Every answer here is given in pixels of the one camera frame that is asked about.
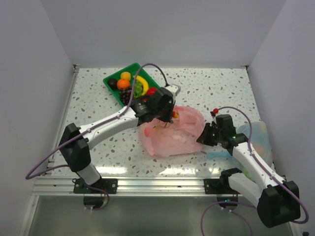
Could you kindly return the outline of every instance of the banana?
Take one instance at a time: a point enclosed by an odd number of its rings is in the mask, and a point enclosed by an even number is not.
[[[141,84],[142,84],[142,87],[143,87],[143,91],[142,91],[142,96],[143,95],[145,95],[146,93],[147,93],[147,91],[149,90],[149,84],[148,84],[148,82],[144,79],[144,78],[142,78],[141,76],[137,76],[137,78],[136,78],[136,80],[137,81],[139,81]]]

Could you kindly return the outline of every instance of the pink plastic bag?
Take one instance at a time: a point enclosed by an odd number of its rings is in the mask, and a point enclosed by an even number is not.
[[[150,156],[168,157],[201,151],[202,144],[196,140],[205,126],[203,115],[192,107],[174,107],[174,112],[177,118],[166,126],[158,119],[140,126],[139,137]]]

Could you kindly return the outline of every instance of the green tray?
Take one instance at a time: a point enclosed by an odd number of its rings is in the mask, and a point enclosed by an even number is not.
[[[120,79],[120,74],[127,71],[131,74],[131,84],[132,84],[132,81],[133,81],[133,76],[137,73],[138,69],[140,68],[140,65],[138,63],[134,63],[134,64],[131,64],[127,67],[125,67],[124,69],[106,77],[105,79],[103,79],[103,83],[108,87],[109,91],[112,92],[112,94],[114,95],[114,97],[118,100],[118,102],[120,103],[121,106],[124,106],[124,104],[120,101],[119,99],[119,90],[112,90],[108,84],[107,84],[107,81],[109,79],[116,79],[116,80],[119,80]],[[142,69],[139,73],[139,75],[141,77],[143,77],[149,84],[149,87],[152,88],[152,87],[156,87],[157,89],[159,88],[159,85],[150,77],[150,75],[148,75],[147,72],[145,72],[144,69]]]

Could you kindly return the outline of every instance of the orange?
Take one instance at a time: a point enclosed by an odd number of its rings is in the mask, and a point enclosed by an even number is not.
[[[128,80],[120,79],[117,82],[117,88],[118,89],[125,89],[125,88],[127,88],[129,86],[130,86],[130,82]]]

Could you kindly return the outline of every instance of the cable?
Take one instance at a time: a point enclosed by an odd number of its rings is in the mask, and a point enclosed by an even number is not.
[[[161,72],[161,74],[162,74],[162,76],[163,76],[163,78],[164,78],[164,80],[165,80],[166,85],[169,85],[168,82],[167,82],[166,76],[164,75],[164,73],[163,73],[163,71],[161,70],[161,68],[159,68],[157,65],[155,65],[155,64],[153,64],[153,63],[147,63],[147,64],[142,65],[142,66],[137,70],[137,72],[136,72],[136,74],[135,74],[134,77],[137,78],[137,76],[138,76],[138,74],[140,73],[140,71],[141,71],[145,66],[148,66],[148,65],[151,65],[151,66],[156,67],[156,68]],[[117,115],[116,117],[109,118],[109,119],[107,119],[107,120],[104,120],[103,122],[100,122],[100,123],[98,123],[98,124],[92,126],[92,127],[90,128],[90,130],[94,130],[94,129],[100,127],[101,125],[104,125],[104,124],[106,124],[106,123],[108,123],[108,122],[111,122],[111,121],[113,121],[113,120],[116,120],[116,119],[118,119],[119,117],[123,116],[123,115],[128,111],[128,109],[129,109],[130,106],[131,106],[132,99],[133,99],[135,83],[136,83],[136,79],[134,79],[133,82],[132,82],[131,95],[130,95],[129,102],[128,102],[127,106],[126,106],[126,109],[124,109],[124,111],[123,111],[122,113],[120,113],[119,115]],[[51,171],[51,170],[54,170],[54,169],[57,169],[57,168],[60,168],[60,167],[68,167],[68,165],[59,165],[59,166],[54,166],[54,167],[52,167],[52,168],[48,168],[48,169],[46,169],[45,171],[41,171],[41,172],[38,172],[38,173],[36,173],[36,174],[33,174],[33,172],[34,172],[41,164],[43,164],[51,155],[53,155],[55,152],[57,152],[57,151],[60,150],[61,148],[67,146],[67,145],[70,144],[70,143],[72,143],[73,141],[75,141],[75,140],[81,138],[82,136],[86,135],[87,133],[88,133],[88,130],[85,130],[85,131],[83,131],[81,134],[79,134],[79,135],[73,137],[72,139],[70,139],[70,140],[64,142],[63,144],[61,144],[61,145],[59,145],[58,147],[56,147],[55,149],[53,149],[44,159],[42,159],[38,164],[36,164],[36,165],[27,173],[27,175],[25,176],[25,179],[31,179],[31,178],[34,178],[34,177],[36,177],[36,176],[40,176],[41,174],[43,174],[43,173],[45,173],[45,172],[48,172],[48,171]]]
[[[222,109],[226,109],[226,108],[230,108],[230,109],[234,109],[238,112],[240,112],[241,114],[243,114],[243,116],[245,116],[245,118],[247,119],[248,121],[248,124],[250,125],[250,135],[248,137],[248,148],[250,150],[250,152],[252,153],[252,147],[251,147],[251,139],[252,139],[252,123],[250,121],[250,118],[244,113],[242,112],[240,109],[238,108],[235,108],[235,107],[230,107],[230,106],[226,106],[226,107],[221,107],[219,108],[219,110],[222,110]],[[302,221],[297,221],[297,220],[293,220],[292,222],[293,223],[296,223],[296,224],[305,224],[308,222],[309,220],[309,213],[305,207],[305,205],[302,203],[302,201],[293,193],[291,192],[287,187],[285,187],[283,185],[283,183],[281,183],[280,181],[278,181],[274,176],[272,176],[272,174],[263,166],[263,164],[258,160],[258,158],[256,157],[255,154],[252,154],[252,157],[254,158],[254,160],[257,162],[257,164],[265,171],[265,173],[267,175],[269,175],[269,177],[271,177],[278,185],[280,185],[288,194],[290,194],[298,203],[299,205],[302,207],[303,211],[305,212],[305,219],[302,220]]]
[[[228,201],[228,202],[224,202],[224,201],[221,201],[221,202],[216,202],[216,203],[212,203],[210,206],[208,206],[204,211],[203,211],[203,213],[202,213],[202,215],[201,215],[201,219],[200,219],[200,229],[201,229],[201,233],[202,233],[202,236],[205,236],[205,233],[204,233],[204,231],[203,231],[203,219],[204,219],[204,217],[205,217],[205,214],[206,214],[206,212],[211,208],[211,207],[213,207],[214,205],[218,205],[218,204],[227,204],[227,203],[233,203],[233,204],[239,204],[239,205],[243,205],[243,206],[246,206],[246,207],[251,207],[251,208],[255,208],[253,205],[251,205],[251,204],[248,204],[248,203],[241,203],[241,202],[234,202],[234,201]],[[249,227],[249,229],[250,229],[250,231],[251,231],[251,236],[253,236],[254,235],[254,232],[253,232],[253,230],[252,230],[252,227],[251,227],[251,225],[250,225],[250,223],[249,223],[249,221],[245,218],[245,217],[243,217],[240,213],[238,213],[238,212],[235,212],[235,211],[230,211],[231,213],[233,213],[233,214],[235,214],[235,215],[238,215],[239,217],[241,217],[244,221],[245,221],[245,223],[248,225],[248,227]]]

